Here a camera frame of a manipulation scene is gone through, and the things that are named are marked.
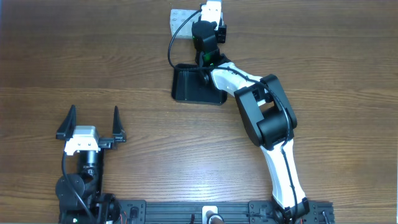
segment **black cable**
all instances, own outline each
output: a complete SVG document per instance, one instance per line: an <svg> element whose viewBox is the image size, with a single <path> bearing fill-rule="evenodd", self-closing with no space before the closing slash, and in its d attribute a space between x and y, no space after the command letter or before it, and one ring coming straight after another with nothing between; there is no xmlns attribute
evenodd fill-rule
<svg viewBox="0 0 398 224"><path fill-rule="evenodd" d="M285 153L285 150L284 150L284 146L287 144L287 142L289 141L289 138L290 138L290 119L289 119L289 116L287 115L285 106L282 104L282 102L280 101L280 99L278 98L278 96L277 96L272 90L270 90L266 84L264 84L264 83L262 83L262 82L259 82L259 81L257 81L257 80L252 80L252 79L250 79L248 76L243 75L241 72L239 72L239 71L237 71L237 70L235 70L235 69L233 69L233 68L229 68L229 67L217 67L217 66L213 66L213 67L197 67L197 68L178 68L178 67L176 67L175 65L173 65L173 63L172 63L172 61L171 61L171 59L170 59L171 48L172 48L172 46L173 46L173 42L174 42L175 37L177 36L178 32L180 31L180 29L181 29L193 16L195 16L195 15L198 14L199 12L201 12L201 9L200 9L200 10L197 10L196 12L194 12L194 13L193 13L187 20L185 20L185 21L181 24L181 26L175 31L175 33L174 33L174 35L173 35L173 37L172 37L172 39L171 39L171 41L170 41L169 49L168 49L168 51L167 51L167 59L169 60L169 64L170 64L170 66L171 66L172 68L174 68L174 69L176 69L176 70L180 70L180 71L199 71L199 70L214 70L214 69L227 70L227 71L230 71L230 72L233 72L233 73L239 75L240 77L244 78L244 79L245 79L246 81L248 81L248 82L253 82L253 83L255 83L255 84L258 84L258 85L262 86L265 90L267 90L267 91L272 95L272 97L274 98L275 103L278 104L278 105L282 108L282 111L283 111L283 113L284 113L284 115L285 115L285 118L286 118L286 124L287 124L286 138L285 138L285 141L284 141L284 142L282 143L282 145L280 146L280 151L281 151L281 153L282 153L282 155L283 155L283 157L284 157L284 160L285 160L287 173L288 173L288 175L289 175L290 186L291 186L291 188L292 188L292 192L293 192L293 196L294 196L295 213L294 213L294 216L293 216L293 219L292 219L292 223L294 224L295 221L296 221L296 219L297 219L297 217L296 217L296 216L297 216L297 196L296 196L296 191L295 191L295 187L294 187L293 180L292 180L292 174L290 173L289 163L287 162L287 157L286 157L286 153Z"/></svg>
<svg viewBox="0 0 398 224"><path fill-rule="evenodd" d="M79 196L79 194L77 193L75 187L72 185L72 183L70 182L70 179L67 175L67 168L66 168L66 157L67 157L67 153L63 152L63 156L62 156L62 174L63 174L63 178L66 180L67 185L69 187L69 189L73 192L73 194L75 194L75 197L77 198L77 200L79 201L79 203L81 204L81 206L83 207L83 209L86 211L88 218L90 219L91 223L96 223L96 220L93 216L93 214L91 213L91 211L88 209L88 207L86 206L86 204L84 203L83 199L81 199L81 197Z"/></svg>

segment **wood grain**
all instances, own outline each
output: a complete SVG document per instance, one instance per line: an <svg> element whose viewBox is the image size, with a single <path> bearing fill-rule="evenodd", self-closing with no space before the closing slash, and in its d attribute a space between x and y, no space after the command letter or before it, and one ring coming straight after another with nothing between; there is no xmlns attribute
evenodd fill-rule
<svg viewBox="0 0 398 224"><path fill-rule="evenodd" d="M202 1L3 0L0 31L0 222L56 222L71 104L78 124L128 140L107 153L104 189L148 201L267 200L262 152L233 98L176 103L166 58L171 8ZM275 73L298 117L295 161L312 200L337 223L395 223L398 2L225 0L221 50L253 74ZM190 40L174 63L192 63ZM68 160L75 168L76 158Z"/></svg>

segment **wooden table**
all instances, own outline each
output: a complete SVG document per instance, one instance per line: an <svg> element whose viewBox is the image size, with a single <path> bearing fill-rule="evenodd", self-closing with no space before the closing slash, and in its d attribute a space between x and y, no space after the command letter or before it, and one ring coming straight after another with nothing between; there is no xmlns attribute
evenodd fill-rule
<svg viewBox="0 0 398 224"><path fill-rule="evenodd" d="M119 106L127 143L105 159L104 191L147 201L267 200L264 156L235 100L170 96L170 10L199 0L3 0L0 222L56 222L70 105L110 136ZM397 198L398 2L225 0L233 62L277 74L298 118L294 156L312 200L338 223L394 223ZM177 40L174 63L192 63ZM70 172L76 158L68 159Z"/></svg>

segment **wooden surface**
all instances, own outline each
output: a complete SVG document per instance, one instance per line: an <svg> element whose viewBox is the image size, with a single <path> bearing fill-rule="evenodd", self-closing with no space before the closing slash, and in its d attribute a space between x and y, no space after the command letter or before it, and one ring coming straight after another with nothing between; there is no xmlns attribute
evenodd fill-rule
<svg viewBox="0 0 398 224"><path fill-rule="evenodd" d="M105 159L104 190L148 201L266 200L272 183L231 97L176 103L167 63L171 8L203 1L3 0L0 222L56 222L70 105L80 125L127 143ZM398 2L224 0L222 52L278 75L298 118L294 156L312 200L338 223L394 223L397 211ZM174 63L192 63L178 40ZM69 159L70 171L75 159Z"/></svg>

